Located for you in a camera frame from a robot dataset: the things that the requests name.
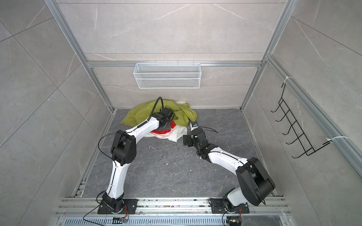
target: dark gray floor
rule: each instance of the dark gray floor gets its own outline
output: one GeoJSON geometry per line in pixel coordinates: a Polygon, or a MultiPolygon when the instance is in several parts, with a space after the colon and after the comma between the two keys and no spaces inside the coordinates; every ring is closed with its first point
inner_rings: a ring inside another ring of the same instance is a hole
{"type": "MultiPolygon", "coordinates": [[[[117,110],[109,133],[129,126],[121,124],[128,110],[117,110]]],[[[200,109],[199,126],[217,130],[205,132],[210,143],[243,158],[256,157],[245,121],[238,109],[200,109]]],[[[105,138],[102,150],[110,155],[114,135],[105,138]]],[[[84,189],[83,197],[96,197],[108,187],[111,160],[99,154],[84,189]]],[[[200,159],[194,147],[155,137],[137,143],[137,156],[125,181],[125,197],[212,197],[223,196],[238,187],[237,177],[219,165],[200,159]]]]}

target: wire basket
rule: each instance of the wire basket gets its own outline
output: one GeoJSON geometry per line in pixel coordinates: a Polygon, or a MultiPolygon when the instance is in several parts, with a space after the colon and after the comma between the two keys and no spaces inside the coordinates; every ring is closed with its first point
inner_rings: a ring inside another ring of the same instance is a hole
{"type": "Polygon", "coordinates": [[[200,88],[198,63],[138,63],[133,71],[140,89],[200,88]]]}

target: vertical metal post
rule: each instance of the vertical metal post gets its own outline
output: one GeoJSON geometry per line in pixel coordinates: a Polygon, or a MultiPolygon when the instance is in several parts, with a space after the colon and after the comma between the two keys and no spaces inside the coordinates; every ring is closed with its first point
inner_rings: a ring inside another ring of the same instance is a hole
{"type": "Polygon", "coordinates": [[[111,104],[111,101],[109,100],[108,96],[106,95],[101,83],[98,81],[96,75],[94,72],[90,69],[90,67],[87,65],[87,59],[84,55],[83,50],[80,48],[80,45],[78,44],[77,40],[75,39],[72,31],[69,28],[68,23],[66,22],[58,4],[55,0],[44,0],[47,4],[50,12],[53,14],[56,22],[58,23],[60,29],[62,30],[63,34],[65,35],[66,39],[68,40],[69,44],[71,45],[73,51],[77,55],[80,63],[84,67],[85,71],[87,72],[88,76],[90,77],[91,81],[93,82],[94,86],[98,90],[100,96],[102,97],[104,103],[106,104],[109,111],[113,111],[114,107],[111,104]]]}
{"type": "Polygon", "coordinates": [[[270,42],[268,44],[268,47],[265,50],[264,56],[261,60],[261,67],[258,68],[258,70],[256,71],[254,78],[249,86],[249,89],[244,97],[243,103],[240,106],[240,110],[244,111],[251,96],[253,95],[254,89],[256,87],[256,85],[258,84],[258,81],[261,77],[261,74],[264,71],[265,65],[266,65],[266,58],[268,57],[269,54],[271,54],[275,48],[275,46],[277,45],[280,36],[282,35],[285,26],[287,25],[290,16],[292,15],[292,12],[296,6],[296,4],[298,3],[298,0],[288,0],[287,3],[285,4],[284,10],[282,12],[282,15],[280,16],[280,19],[278,21],[278,24],[275,28],[275,31],[270,39],[270,42]]]}

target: green cloth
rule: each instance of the green cloth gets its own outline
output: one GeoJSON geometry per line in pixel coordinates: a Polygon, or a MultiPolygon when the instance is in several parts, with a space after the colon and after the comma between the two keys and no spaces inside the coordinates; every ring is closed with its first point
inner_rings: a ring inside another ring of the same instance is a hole
{"type": "MultiPolygon", "coordinates": [[[[176,125],[187,126],[187,124],[189,123],[189,119],[191,121],[197,120],[197,113],[194,110],[190,109],[188,103],[183,103],[182,105],[180,105],[173,101],[163,100],[163,104],[164,107],[168,107],[173,110],[175,114],[173,121],[176,125]]],[[[150,101],[138,105],[127,113],[126,117],[122,121],[122,124],[130,125],[132,127],[140,124],[150,116],[154,105],[155,101],[150,101]]],[[[159,100],[154,112],[160,112],[161,107],[161,100],[159,100]]]]}

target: cable tie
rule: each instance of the cable tie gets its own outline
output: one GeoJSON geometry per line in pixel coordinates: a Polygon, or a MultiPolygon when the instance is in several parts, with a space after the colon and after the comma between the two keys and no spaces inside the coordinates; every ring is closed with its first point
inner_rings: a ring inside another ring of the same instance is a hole
{"type": "Polygon", "coordinates": [[[327,141],[330,141],[330,142],[333,142],[332,140],[336,139],[336,138],[346,138],[346,139],[349,139],[349,137],[346,137],[346,136],[336,136],[336,137],[333,137],[333,138],[326,138],[327,141]]]}
{"type": "Polygon", "coordinates": [[[292,78],[292,77],[286,76],[283,83],[285,83],[285,81],[286,81],[288,78],[292,78]]]}

